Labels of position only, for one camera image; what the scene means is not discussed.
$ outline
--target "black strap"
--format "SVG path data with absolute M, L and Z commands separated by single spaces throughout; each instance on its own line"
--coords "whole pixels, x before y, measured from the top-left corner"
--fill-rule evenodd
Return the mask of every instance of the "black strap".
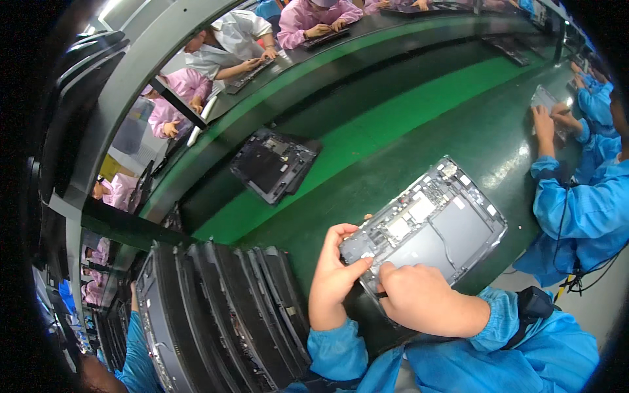
M 559 167 L 556 169 L 542 169 L 535 180 L 539 183 L 541 180 L 555 179 L 563 187 L 572 187 L 571 177 L 566 162 L 560 161 Z
M 360 378 L 352 380 L 328 380 L 310 369 L 302 377 L 301 382 L 311 393 L 334 393 L 337 389 L 356 390 L 360 383 Z
M 522 341 L 526 335 L 526 328 L 537 322 L 540 318 L 546 319 L 555 310 L 561 311 L 559 307 L 554 305 L 550 296 L 538 287 L 529 287 L 523 291 L 516 292 L 518 294 L 518 317 L 520 319 L 520 327 L 518 331 L 511 337 L 501 350 L 510 350 Z

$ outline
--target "black cable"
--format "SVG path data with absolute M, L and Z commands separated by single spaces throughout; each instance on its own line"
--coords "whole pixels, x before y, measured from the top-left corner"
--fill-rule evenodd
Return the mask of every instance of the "black cable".
M 620 254 L 620 252 L 622 250 L 625 249 L 625 247 L 627 247 L 627 244 L 629 244 L 629 240 L 625 243 L 625 245 L 620 248 L 620 250 L 618 250 L 618 252 L 616 254 L 614 254 L 612 257 L 609 257 L 606 260 L 603 260 L 601 262 L 599 262 L 597 265 L 595 265 L 593 268 L 591 268 L 590 270 L 588 270 L 587 272 L 583 272 L 581 271 L 581 267 L 577 266 L 576 271 L 568 273 L 568 272 L 561 272 L 558 268 L 557 268 L 557 264 L 556 264 L 556 259 L 557 259 L 557 253 L 559 252 L 559 241 L 561 239 L 561 230 L 564 226 L 564 218 L 565 218 L 565 212 L 567 211 L 568 208 L 568 196 L 570 193 L 570 185 L 566 185 L 565 187 L 565 201 L 564 201 L 564 211 L 561 214 L 561 220 L 559 221 L 559 232 L 557 233 L 557 245 L 555 246 L 555 254 L 553 256 L 552 259 L 552 264 L 553 267 L 555 268 L 555 271 L 559 274 L 566 274 L 568 276 L 570 275 L 574 275 L 575 277 L 572 280 L 569 280 L 568 277 L 566 277 L 565 282 L 563 284 L 560 285 L 560 287 L 568 287 L 567 292 L 577 292 L 579 293 L 579 296 L 582 296 L 582 293 L 586 290 L 591 288 L 592 286 L 594 286 L 594 284 L 596 284 L 597 282 L 599 282 L 599 280 L 601 278 L 603 278 L 603 276 L 605 275 L 605 273 L 607 273 L 607 271 L 611 268 L 611 266 L 614 264 L 614 262 L 616 261 L 616 259 L 618 258 L 618 255 Z M 603 274 L 601 274 L 601 276 L 596 279 L 596 281 L 594 281 L 592 284 L 588 285 L 587 287 L 583 288 L 582 287 L 582 278 L 585 277 L 587 274 L 593 273 L 593 272 L 597 272 L 598 270 L 604 269 L 605 267 L 607 267 L 607 269 L 603 272 Z M 557 301 L 559 296 L 559 293 L 557 293 L 557 295 L 555 295 L 555 299 L 554 302 Z
M 581 292 L 583 292 L 584 290 L 586 290 L 586 289 L 589 289 L 589 288 L 593 287 L 593 286 L 594 286 L 594 284 L 596 284 L 597 282 L 599 282 L 599 280 L 603 278 L 603 276 L 605 275 L 605 273 L 607 273 L 607 272 L 609 271 L 609 269 L 611 269 L 611 266 L 614 264 L 614 262 L 616 262 L 616 259 L 618 259 L 618 254 L 616 254 L 616 256 L 614 257 L 614 259 L 612 259 L 612 260 L 611 260 L 611 262 L 608 264 L 608 265 L 609 265 L 609 267 L 608 267 L 607 269 L 605 269 L 605 271 L 603 272 L 603 274 L 601 274 L 601 276 L 600 276 L 600 277 L 598 277 L 598 278 L 597 278 L 597 279 L 596 279 L 596 280 L 595 280 L 592 284 L 589 284 L 587 287 L 585 287 L 585 288 L 580 288 L 578 291 L 573 291 L 573 292 L 578 292 L 578 293 L 579 293 L 579 295 L 580 295 L 580 294 L 581 294 Z
M 570 194 L 570 185 L 566 185 L 564 212 L 561 214 L 561 220 L 559 221 L 559 232 L 557 233 L 557 245 L 555 246 L 555 255 L 552 257 L 552 265 L 555 268 L 555 271 L 557 271 L 557 273 L 559 274 L 568 274 L 568 275 L 572 273 L 560 272 L 559 269 L 557 269 L 556 259 L 557 259 L 557 253 L 559 252 L 559 240 L 561 239 L 561 229 L 564 227 L 565 211 L 568 210 L 568 195 L 569 194 Z

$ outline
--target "wrist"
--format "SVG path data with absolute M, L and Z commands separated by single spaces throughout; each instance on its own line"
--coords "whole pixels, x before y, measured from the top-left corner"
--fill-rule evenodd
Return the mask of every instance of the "wrist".
M 555 146 L 553 145 L 552 139 L 541 138 L 539 139 L 539 157 L 547 155 L 550 157 L 555 157 Z
M 343 326 L 347 313 L 341 303 L 311 301 L 308 304 L 308 317 L 313 330 L 326 331 Z
M 455 326 L 457 327 L 456 337 L 469 338 L 479 334 L 487 323 L 491 315 L 489 303 L 480 297 L 463 295 L 456 292 L 457 298 L 455 303 L 458 318 Z

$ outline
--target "pink uniform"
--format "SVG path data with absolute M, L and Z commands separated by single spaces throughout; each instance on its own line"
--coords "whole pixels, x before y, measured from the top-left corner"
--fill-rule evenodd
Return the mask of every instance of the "pink uniform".
M 97 248 L 92 251 L 90 260 L 99 265 L 107 265 L 107 259 L 109 259 L 109 239 L 101 238 Z
M 193 69 L 180 69 L 165 76 L 168 86 L 181 97 L 186 104 L 195 96 L 205 100 L 212 91 L 212 82 Z M 155 109 L 148 118 L 148 123 L 153 129 L 153 135 L 158 138 L 168 139 L 164 133 L 164 125 L 173 121 L 183 120 L 186 117 L 170 105 L 165 98 L 159 97 L 151 100 L 155 103 Z
M 292 0 L 282 10 L 279 26 L 282 29 L 277 34 L 277 41 L 284 49 L 295 49 L 304 42 L 304 31 L 322 23 L 331 25 L 338 18 L 343 18 L 347 24 L 362 18 L 362 10 L 348 0 L 338 0 L 330 9 L 317 11 L 308 0 Z
M 99 287 L 95 281 L 90 281 L 81 287 L 81 293 L 85 303 L 93 303 L 100 306 L 105 289 L 103 286 Z
M 107 279 L 109 278 L 107 273 L 101 273 L 94 269 L 90 269 L 89 275 L 92 276 L 96 284 L 101 284 L 101 286 L 107 284 Z
M 103 202 L 116 209 L 127 211 L 129 208 L 129 198 L 133 190 L 135 190 L 135 185 L 138 184 L 138 178 L 116 174 L 111 183 L 107 180 L 103 180 L 101 184 L 109 189 L 109 194 L 103 194 Z

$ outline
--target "green workbench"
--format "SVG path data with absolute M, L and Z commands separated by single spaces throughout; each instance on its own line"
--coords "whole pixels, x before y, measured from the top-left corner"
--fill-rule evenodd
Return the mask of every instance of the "green workbench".
M 503 57 L 485 60 L 478 45 L 442 48 L 381 70 L 278 122 L 280 132 L 323 134 L 324 150 L 299 192 L 273 208 L 242 190 L 194 236 L 288 251 L 307 294 L 329 226 L 356 223 L 365 213 L 376 212 L 440 157 L 450 155 L 509 223 L 497 249 L 457 284 L 461 292 L 478 293 L 538 232 L 532 215 L 535 186 L 528 172 L 537 147 L 528 105 L 539 84 L 565 99 L 572 75 L 567 63 L 554 67 L 532 53 L 533 64 L 523 68 Z M 431 78 L 437 64 L 453 67 L 460 63 L 457 59 L 478 62 Z M 422 77 L 427 81 L 415 86 Z M 401 86 L 406 91 L 391 94 Z M 330 124 L 336 128 L 321 131 Z M 558 156 L 574 166 L 576 152 L 576 142 L 570 141 Z M 356 290 L 347 306 L 359 320 L 372 356 L 413 335 L 394 329 L 360 293 Z
M 539 84 L 557 99 L 565 99 L 570 94 L 566 83 L 571 71 L 567 62 L 554 66 L 551 45 L 544 58 L 525 52 L 531 64 L 518 67 L 478 36 L 469 35 L 470 31 L 514 26 L 508 19 L 448 18 L 425 26 L 433 30 L 405 25 L 360 37 L 281 75 L 269 75 L 266 85 L 235 101 L 233 109 L 218 118 L 197 145 L 169 163 L 155 179 L 140 216 L 151 221 L 159 218 L 170 209 L 168 200 L 175 194 L 181 198 L 186 230 L 197 239 L 213 238 L 241 248 L 274 245 L 289 252 L 307 295 L 328 227 L 356 223 L 365 213 L 376 212 L 440 157 L 450 155 L 509 223 L 497 249 L 457 284 L 461 292 L 478 293 L 538 232 L 532 215 L 535 188 L 528 174 L 537 148 L 528 105 Z M 399 29 L 418 32 L 396 38 Z M 527 26 L 517 29 L 526 31 Z M 449 34 L 452 40 L 440 43 L 437 33 Z M 388 35 L 388 41 L 382 41 Z M 424 40 L 426 45 L 399 52 L 407 45 L 402 40 Z M 375 45 L 381 46 L 380 52 Z M 392 49 L 398 53 L 395 61 L 360 68 L 370 54 Z M 333 74 L 346 73 L 347 67 L 360 72 Z M 313 72 L 335 80 L 317 86 L 316 80 L 308 79 L 316 76 Z M 285 102 L 299 97 L 300 88 L 312 92 L 293 104 Z M 274 121 L 279 132 L 317 138 L 323 144 L 297 194 L 277 207 L 266 205 L 244 188 L 229 173 L 226 159 L 237 149 L 241 134 L 250 134 L 255 131 L 251 127 L 268 120 Z M 565 156 L 574 166 L 578 151 L 571 140 L 558 156 Z M 190 188 L 187 184 L 192 180 L 196 183 Z M 120 255 L 116 266 L 125 270 L 135 252 L 123 247 Z M 352 291 L 346 307 L 359 321 L 372 357 L 415 334 L 389 324 L 360 287 Z

